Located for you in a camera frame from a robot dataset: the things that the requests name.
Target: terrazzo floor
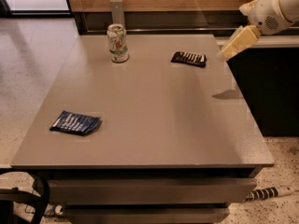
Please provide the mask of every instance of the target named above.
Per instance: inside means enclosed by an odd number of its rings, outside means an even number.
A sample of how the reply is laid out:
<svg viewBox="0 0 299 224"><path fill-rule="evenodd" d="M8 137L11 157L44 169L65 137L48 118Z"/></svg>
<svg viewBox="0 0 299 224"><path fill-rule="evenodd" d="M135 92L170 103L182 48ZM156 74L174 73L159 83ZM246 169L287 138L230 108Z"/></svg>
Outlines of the terrazzo floor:
<svg viewBox="0 0 299 224"><path fill-rule="evenodd" d="M76 39L73 19L0 19L0 168L10 164ZM299 137L264 139L276 165L258 174L257 188L292 185L297 191L265 201L233 203L231 215L221 224L299 223ZM21 173L0 177L0 187L29 189L31 182ZM31 216L25 206L16 211ZM70 222L43 218L43 223Z"/></svg>

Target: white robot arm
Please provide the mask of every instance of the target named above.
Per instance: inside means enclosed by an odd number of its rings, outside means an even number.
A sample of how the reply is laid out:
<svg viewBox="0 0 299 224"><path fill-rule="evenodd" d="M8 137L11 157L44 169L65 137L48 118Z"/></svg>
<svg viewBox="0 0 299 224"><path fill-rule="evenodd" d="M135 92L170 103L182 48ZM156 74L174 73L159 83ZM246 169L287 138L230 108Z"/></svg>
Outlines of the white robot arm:
<svg viewBox="0 0 299 224"><path fill-rule="evenodd" d="M254 45L261 35L279 33L299 21L299 0L254 0L239 9L250 25L239 27L223 46L218 57L225 61Z"/></svg>

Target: silver beverage can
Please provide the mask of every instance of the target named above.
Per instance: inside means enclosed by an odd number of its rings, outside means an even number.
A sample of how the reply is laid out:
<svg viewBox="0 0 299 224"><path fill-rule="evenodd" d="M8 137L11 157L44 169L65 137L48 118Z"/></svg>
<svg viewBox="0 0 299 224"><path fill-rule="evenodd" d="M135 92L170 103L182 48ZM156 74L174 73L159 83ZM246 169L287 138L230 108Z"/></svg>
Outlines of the silver beverage can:
<svg viewBox="0 0 299 224"><path fill-rule="evenodd" d="M126 31L122 24L114 23L108 26L107 37L112 62L124 63L129 59L126 42Z"/></svg>

